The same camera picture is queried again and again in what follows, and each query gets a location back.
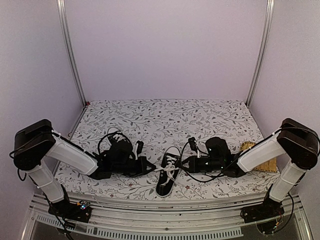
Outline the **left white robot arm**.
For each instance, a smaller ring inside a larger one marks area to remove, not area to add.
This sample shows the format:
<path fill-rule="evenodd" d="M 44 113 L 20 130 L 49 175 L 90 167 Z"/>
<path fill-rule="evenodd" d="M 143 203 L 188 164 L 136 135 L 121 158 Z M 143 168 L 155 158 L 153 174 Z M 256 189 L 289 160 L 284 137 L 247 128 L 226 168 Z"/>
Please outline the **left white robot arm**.
<path fill-rule="evenodd" d="M 74 205 L 66 200 L 67 194 L 54 178 L 43 159 L 56 159 L 94 180 L 109 179 L 112 174 L 139 177 L 156 170 L 156 166 L 142 156 L 144 143 L 132 144 L 119 129 L 112 127 L 99 141 L 108 140 L 110 147 L 89 153 L 79 145 L 64 138 L 52 128 L 52 123 L 42 119 L 14 136 L 14 149 L 9 153 L 19 171 L 24 171 L 42 190 L 55 209 L 63 216 L 74 213 Z"/>

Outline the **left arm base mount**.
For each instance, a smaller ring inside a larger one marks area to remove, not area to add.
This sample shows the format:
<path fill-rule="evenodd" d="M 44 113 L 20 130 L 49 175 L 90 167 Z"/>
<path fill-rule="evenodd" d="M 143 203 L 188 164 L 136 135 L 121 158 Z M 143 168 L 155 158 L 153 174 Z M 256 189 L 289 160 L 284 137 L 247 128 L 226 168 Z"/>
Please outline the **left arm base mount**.
<path fill-rule="evenodd" d="M 88 223 L 93 210 L 90 207 L 90 203 L 83 200 L 77 203 L 72 203 L 70 202 L 67 191 L 63 186 L 62 190 L 63 199 L 56 203 L 52 203 L 49 201 L 48 213 L 61 217 L 63 219 Z"/>

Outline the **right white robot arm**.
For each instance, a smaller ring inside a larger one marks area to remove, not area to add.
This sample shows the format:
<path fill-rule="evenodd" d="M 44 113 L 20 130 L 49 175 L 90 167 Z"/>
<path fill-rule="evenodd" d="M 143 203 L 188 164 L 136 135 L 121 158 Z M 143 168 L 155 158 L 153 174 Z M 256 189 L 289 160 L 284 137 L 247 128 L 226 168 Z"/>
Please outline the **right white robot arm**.
<path fill-rule="evenodd" d="M 239 178 L 269 160 L 287 155 L 289 162 L 269 188 L 266 201 L 258 208 L 262 218 L 269 218 L 278 210 L 278 203 L 308 170 L 316 166 L 320 155 L 318 134 L 291 118 L 283 120 L 280 128 L 271 135 L 237 154 L 232 154 L 226 141 L 220 137 L 212 137 L 205 142 L 205 156 L 201 155 L 195 138 L 189 138 L 187 145 L 197 153 L 180 160 L 181 168 L 188 164 L 185 171 L 189 174 L 219 170 L 219 176 Z"/>

